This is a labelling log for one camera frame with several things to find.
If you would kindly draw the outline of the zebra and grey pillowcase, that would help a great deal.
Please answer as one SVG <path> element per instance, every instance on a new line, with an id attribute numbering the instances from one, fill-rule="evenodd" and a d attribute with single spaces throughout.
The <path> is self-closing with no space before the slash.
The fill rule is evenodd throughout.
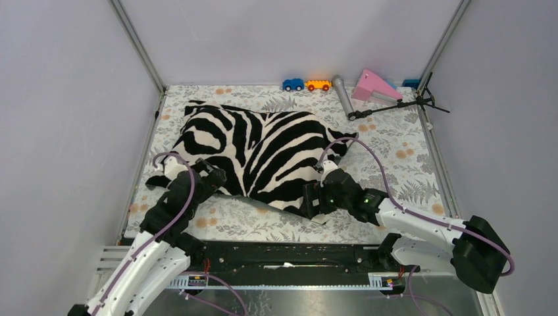
<path id="1" fill-rule="evenodd" d="M 172 151 L 195 170 L 203 159 L 226 173 L 220 194 L 243 196 L 308 219 L 319 210 L 304 198 L 316 186 L 323 152 L 339 161 L 350 138 L 307 111 L 256 112 L 190 100 Z"/>

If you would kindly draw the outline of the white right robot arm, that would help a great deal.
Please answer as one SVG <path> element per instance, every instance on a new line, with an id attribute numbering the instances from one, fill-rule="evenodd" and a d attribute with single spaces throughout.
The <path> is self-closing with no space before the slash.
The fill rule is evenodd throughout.
<path id="1" fill-rule="evenodd" d="M 394 271 L 402 265 L 435 266 L 453 273 L 477 292 L 491 294 L 505 274 L 509 249 L 482 217 L 469 220 L 427 215 L 396 205 L 388 193 L 362 188 L 345 171 L 329 171 L 303 187 L 302 213 L 317 215 L 345 209 L 358 221 L 394 228 L 414 236 L 398 237 L 377 254 L 379 266 Z"/>

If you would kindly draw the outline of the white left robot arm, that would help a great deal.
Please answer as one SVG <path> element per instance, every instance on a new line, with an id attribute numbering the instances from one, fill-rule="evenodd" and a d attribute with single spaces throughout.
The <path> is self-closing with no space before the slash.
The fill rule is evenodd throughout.
<path id="1" fill-rule="evenodd" d="M 143 315 L 171 280 L 204 262 L 204 243 L 185 232 L 197 208 L 226 183 L 224 170 L 198 159 L 169 182 L 145 214 L 130 249 L 107 282 L 69 315 Z"/>

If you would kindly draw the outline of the yellow toy wagon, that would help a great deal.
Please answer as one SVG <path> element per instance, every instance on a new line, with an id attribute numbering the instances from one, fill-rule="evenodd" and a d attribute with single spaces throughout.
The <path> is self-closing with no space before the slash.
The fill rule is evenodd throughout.
<path id="1" fill-rule="evenodd" d="M 328 80 L 308 80 L 305 82 L 305 86 L 310 92 L 315 90 L 327 92 L 332 87 L 332 83 Z"/>

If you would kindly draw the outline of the blue toy car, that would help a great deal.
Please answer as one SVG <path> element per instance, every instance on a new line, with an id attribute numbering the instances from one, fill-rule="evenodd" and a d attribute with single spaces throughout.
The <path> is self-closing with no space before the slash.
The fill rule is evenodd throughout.
<path id="1" fill-rule="evenodd" d="M 282 89 L 284 91 L 301 91 L 305 89 L 305 83 L 300 78 L 286 79 L 282 82 Z"/>

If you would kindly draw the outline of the grey microphone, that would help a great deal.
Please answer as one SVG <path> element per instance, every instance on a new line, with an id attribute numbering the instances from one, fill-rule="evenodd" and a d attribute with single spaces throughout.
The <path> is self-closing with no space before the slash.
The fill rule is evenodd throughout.
<path id="1" fill-rule="evenodd" d="M 355 112 L 351 104 L 350 98 L 345 89 L 343 78 L 340 75 L 335 75 L 332 78 L 332 87 L 337 93 L 340 100 L 342 109 L 348 120 L 355 120 Z"/>

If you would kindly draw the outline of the pink wedge block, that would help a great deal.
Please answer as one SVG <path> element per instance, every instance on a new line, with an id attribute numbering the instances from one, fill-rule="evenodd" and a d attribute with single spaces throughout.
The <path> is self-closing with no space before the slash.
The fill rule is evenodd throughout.
<path id="1" fill-rule="evenodd" d="M 396 88 L 368 69 L 363 70 L 351 97 L 359 101 L 367 101 L 373 97 L 391 103 L 403 99 Z"/>

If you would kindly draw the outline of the black mini tripod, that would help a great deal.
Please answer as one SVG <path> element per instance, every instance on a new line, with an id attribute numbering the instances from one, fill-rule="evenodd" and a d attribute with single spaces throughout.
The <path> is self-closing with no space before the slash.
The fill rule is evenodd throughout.
<path id="1" fill-rule="evenodd" d="M 372 114 L 375 113 L 379 113 L 379 112 L 383 112 L 383 111 L 389 111 L 392 109 L 403 109 L 403 108 L 407 108 L 413 105 L 416 105 L 417 107 L 419 107 L 423 112 L 426 111 L 425 107 L 430 107 L 432 109 L 435 110 L 439 110 L 445 113 L 450 113 L 451 111 L 447 110 L 447 109 L 443 109 L 439 106 L 436 105 L 436 99 L 433 96 L 432 92 L 430 91 L 430 89 L 428 88 L 428 85 L 431 81 L 433 72 L 430 72 L 428 74 L 428 77 L 426 79 L 426 83 L 424 85 L 423 90 L 421 90 L 418 95 L 416 96 L 416 99 L 414 101 L 408 101 L 408 102 L 404 102 L 402 99 L 397 99 L 395 105 L 391 105 L 388 107 L 384 107 L 384 108 L 380 108 L 380 109 L 367 109 L 364 111 L 356 111 L 351 105 L 348 107 L 349 111 L 346 113 L 347 115 L 347 119 L 350 121 L 356 120 L 356 119 L 362 119 L 365 117 L 369 117 Z"/>

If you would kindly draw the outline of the blue block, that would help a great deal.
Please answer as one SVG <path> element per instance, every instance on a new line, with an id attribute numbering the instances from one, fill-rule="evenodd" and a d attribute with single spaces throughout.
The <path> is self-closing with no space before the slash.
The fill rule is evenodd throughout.
<path id="1" fill-rule="evenodd" d="M 401 86 L 402 87 L 407 87 L 407 88 L 413 88 L 413 89 L 418 89 L 420 86 L 420 79 L 405 79 Z"/>

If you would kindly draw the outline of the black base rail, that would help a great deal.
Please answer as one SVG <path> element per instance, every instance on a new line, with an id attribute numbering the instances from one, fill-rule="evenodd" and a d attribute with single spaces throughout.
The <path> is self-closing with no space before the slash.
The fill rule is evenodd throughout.
<path id="1" fill-rule="evenodd" d="M 371 277 L 400 279 L 408 267 L 383 246 L 207 241 L 187 272 L 209 274 L 209 285 L 231 286 L 370 286 Z"/>

